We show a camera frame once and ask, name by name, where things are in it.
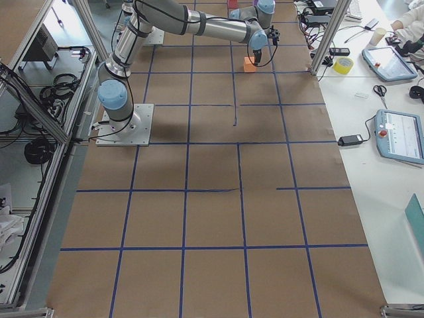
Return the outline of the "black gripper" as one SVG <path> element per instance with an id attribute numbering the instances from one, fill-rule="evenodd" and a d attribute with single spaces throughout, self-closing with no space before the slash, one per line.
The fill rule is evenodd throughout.
<path id="1" fill-rule="evenodd" d="M 279 43 L 279 31 L 274 28 L 274 25 L 271 25 L 267 30 L 258 30 L 252 35 L 252 51 L 254 54 L 253 65 L 259 65 L 262 59 L 262 49 L 267 46 L 269 40 L 272 41 L 272 44 L 275 46 L 274 52 L 271 55 L 271 58 L 266 65 L 268 65 L 274 58 L 274 55 L 278 49 Z"/>

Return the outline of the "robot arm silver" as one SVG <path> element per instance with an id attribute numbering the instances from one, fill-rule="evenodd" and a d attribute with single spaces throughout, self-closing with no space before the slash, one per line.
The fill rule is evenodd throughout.
<path id="1" fill-rule="evenodd" d="M 109 117 L 112 135 L 131 133 L 136 127 L 135 105 L 129 86 L 130 68 L 147 37 L 158 28 L 176 35 L 193 34 L 245 44 L 257 66 L 262 49 L 277 45 L 280 33 L 271 25 L 274 1 L 231 11 L 228 17 L 190 10 L 177 1 L 133 1 L 132 15 L 114 51 L 99 67 L 97 96 Z"/>

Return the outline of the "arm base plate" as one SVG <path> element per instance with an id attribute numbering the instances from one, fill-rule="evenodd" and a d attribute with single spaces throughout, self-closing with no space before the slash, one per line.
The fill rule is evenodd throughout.
<path id="1" fill-rule="evenodd" d="M 103 112 L 103 121 L 106 125 L 99 127 L 97 146 L 148 146 L 154 113 L 153 104 L 136 103 L 130 123 L 127 121 L 115 122 L 109 119 L 106 111 Z"/>
<path id="2" fill-rule="evenodd" d="M 165 32 L 159 28 L 153 27 L 151 33 L 144 41 L 145 46 L 162 46 L 164 43 Z"/>

